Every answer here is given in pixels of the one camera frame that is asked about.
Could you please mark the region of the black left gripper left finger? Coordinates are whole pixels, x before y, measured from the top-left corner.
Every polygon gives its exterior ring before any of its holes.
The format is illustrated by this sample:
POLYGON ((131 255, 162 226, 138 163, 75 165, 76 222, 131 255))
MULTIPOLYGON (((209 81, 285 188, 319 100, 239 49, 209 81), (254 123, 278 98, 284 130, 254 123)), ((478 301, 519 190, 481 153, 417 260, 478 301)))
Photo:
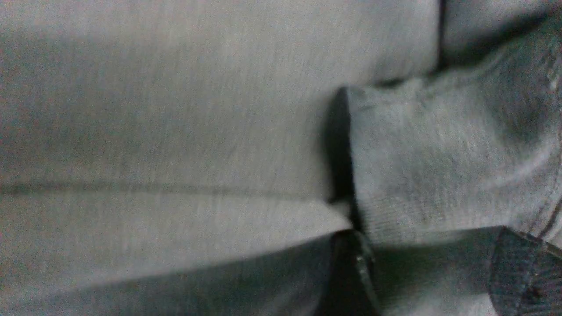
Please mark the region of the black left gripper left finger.
POLYGON ((367 239, 356 230, 337 232, 331 239, 327 286, 316 316, 379 316, 377 266, 367 239))

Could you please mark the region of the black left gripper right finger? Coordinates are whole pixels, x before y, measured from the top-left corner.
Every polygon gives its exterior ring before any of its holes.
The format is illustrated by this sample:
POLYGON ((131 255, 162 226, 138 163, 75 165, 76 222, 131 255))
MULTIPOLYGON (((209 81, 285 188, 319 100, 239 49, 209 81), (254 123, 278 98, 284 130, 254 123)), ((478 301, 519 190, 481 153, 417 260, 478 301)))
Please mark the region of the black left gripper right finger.
POLYGON ((560 248, 530 234, 502 228, 490 260, 488 293, 499 316, 560 316, 560 248))

